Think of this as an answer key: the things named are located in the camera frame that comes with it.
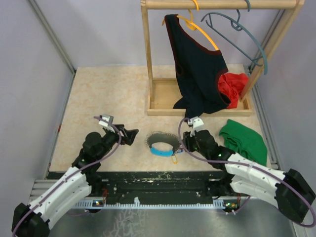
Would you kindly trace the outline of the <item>metal disc with keyrings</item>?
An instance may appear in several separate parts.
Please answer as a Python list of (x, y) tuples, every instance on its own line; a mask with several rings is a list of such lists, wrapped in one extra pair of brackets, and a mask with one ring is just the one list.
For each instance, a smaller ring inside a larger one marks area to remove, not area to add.
[(179, 139), (176, 135), (171, 133), (165, 133), (161, 131), (155, 131), (147, 136), (146, 144), (149, 147), (154, 147), (155, 143), (165, 143), (170, 145), (172, 148), (170, 150), (173, 150), (174, 153), (180, 148), (181, 144), (179, 142)]

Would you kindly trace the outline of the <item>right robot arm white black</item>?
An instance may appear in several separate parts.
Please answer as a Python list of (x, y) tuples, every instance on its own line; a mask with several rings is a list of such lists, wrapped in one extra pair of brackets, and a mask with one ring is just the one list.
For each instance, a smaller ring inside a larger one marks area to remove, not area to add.
[(230, 196), (246, 194), (276, 207), (285, 217), (302, 225), (316, 195), (302, 174), (295, 169), (281, 171), (250, 161), (240, 154), (219, 146), (208, 130), (184, 132), (183, 145), (190, 155), (198, 152), (199, 160), (228, 173), (221, 191)]

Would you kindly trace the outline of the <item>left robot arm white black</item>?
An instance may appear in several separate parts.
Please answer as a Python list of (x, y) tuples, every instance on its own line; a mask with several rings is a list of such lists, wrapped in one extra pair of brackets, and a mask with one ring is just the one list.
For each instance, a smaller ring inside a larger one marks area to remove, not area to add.
[(120, 145), (132, 145), (138, 129), (117, 124), (87, 134), (79, 155), (66, 173), (29, 204), (19, 204), (13, 214), (14, 237), (47, 237), (55, 224), (80, 200), (99, 195), (103, 184), (96, 171)]

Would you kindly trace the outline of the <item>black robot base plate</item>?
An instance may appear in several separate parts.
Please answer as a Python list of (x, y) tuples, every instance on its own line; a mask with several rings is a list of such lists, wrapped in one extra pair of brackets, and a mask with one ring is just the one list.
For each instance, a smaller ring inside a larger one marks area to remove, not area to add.
[(212, 204), (216, 199), (239, 201), (223, 171), (97, 172), (91, 198), (106, 204)]

